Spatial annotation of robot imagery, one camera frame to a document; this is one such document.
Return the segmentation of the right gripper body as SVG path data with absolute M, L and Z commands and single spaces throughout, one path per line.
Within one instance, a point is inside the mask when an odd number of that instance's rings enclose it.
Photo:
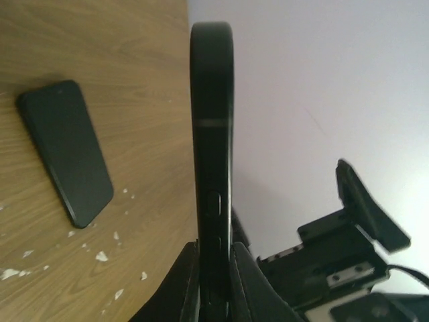
M 387 280 L 387 264 L 341 209 L 298 228 L 301 244 L 257 264 L 289 306 L 305 311 Z

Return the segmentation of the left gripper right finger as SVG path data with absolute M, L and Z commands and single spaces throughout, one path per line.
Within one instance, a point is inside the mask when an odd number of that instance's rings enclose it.
M 247 248 L 231 247 L 231 319 L 233 321 L 301 321 L 275 292 Z

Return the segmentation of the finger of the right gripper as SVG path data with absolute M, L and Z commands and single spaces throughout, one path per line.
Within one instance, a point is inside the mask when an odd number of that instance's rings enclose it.
M 344 209 L 371 239 L 389 253 L 410 247 L 411 239 L 375 202 L 354 168 L 344 159 L 337 163 L 336 181 Z

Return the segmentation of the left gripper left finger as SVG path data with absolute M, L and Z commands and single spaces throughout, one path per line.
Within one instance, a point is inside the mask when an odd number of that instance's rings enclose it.
M 131 321 L 198 320 L 198 246 L 188 242 L 152 297 Z

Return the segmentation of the black phone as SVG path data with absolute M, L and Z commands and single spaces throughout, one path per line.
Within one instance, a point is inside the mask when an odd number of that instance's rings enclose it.
M 229 314 L 233 33 L 224 21 L 198 22 L 190 35 L 190 94 L 200 252 L 200 321 Z
M 16 106 L 73 226 L 87 227 L 114 189 L 80 86 L 44 86 L 20 94 Z

